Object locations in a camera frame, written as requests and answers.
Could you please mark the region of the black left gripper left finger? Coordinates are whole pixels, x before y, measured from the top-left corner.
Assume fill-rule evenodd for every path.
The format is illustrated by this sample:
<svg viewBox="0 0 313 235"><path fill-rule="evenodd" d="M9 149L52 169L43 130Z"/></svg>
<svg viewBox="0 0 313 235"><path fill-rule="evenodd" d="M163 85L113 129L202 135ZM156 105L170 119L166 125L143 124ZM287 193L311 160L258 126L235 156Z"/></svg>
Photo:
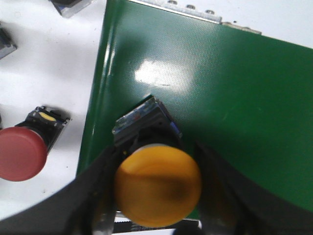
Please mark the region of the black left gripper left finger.
<svg viewBox="0 0 313 235"><path fill-rule="evenodd" d="M108 147L83 173L42 202L0 222L2 235L113 233L114 174L122 151Z"/></svg>

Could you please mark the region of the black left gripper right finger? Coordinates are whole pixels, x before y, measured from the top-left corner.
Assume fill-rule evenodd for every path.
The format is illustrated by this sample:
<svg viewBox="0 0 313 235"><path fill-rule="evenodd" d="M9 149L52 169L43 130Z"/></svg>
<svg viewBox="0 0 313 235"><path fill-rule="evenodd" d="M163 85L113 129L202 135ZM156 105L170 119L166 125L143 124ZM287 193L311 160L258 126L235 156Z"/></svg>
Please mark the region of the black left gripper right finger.
<svg viewBox="0 0 313 235"><path fill-rule="evenodd" d="M313 214L258 186L216 151L195 144L202 193L199 202L206 235L311 235Z"/></svg>

